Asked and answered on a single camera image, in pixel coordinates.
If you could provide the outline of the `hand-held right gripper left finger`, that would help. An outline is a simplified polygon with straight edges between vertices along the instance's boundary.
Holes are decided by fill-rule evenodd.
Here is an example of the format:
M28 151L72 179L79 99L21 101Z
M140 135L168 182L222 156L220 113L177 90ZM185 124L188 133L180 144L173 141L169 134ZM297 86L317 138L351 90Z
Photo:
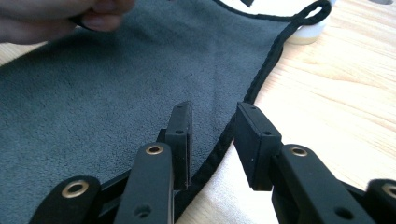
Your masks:
M157 139L172 150L174 190L185 190L191 184L192 104L190 101L173 107L167 127Z

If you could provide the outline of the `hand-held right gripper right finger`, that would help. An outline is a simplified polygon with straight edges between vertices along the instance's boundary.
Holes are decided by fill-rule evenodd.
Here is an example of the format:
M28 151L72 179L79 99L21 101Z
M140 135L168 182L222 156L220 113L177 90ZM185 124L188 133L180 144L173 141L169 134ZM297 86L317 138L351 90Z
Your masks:
M253 190L272 190L270 163L279 153L281 139L280 132L258 107L237 104L233 143Z

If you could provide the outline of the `yellow and grey cloth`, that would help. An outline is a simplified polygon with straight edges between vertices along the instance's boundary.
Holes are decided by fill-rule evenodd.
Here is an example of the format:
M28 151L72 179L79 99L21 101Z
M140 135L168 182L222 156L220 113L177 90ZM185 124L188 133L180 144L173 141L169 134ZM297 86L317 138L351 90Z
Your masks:
M128 170L173 107L192 104L191 186L182 213L233 139L285 41L324 20L328 0L289 17L220 0L140 0L113 33L78 30L0 66L0 224L28 224L61 181Z

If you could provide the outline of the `white towel rack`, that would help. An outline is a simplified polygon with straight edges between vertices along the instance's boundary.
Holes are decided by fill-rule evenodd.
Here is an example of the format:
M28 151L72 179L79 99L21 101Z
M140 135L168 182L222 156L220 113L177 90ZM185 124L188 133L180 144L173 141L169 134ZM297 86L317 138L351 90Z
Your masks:
M229 7L247 14L266 14L273 16L292 16L317 0L221 0ZM291 44L309 45L322 33L328 19L314 25L302 25L288 39Z

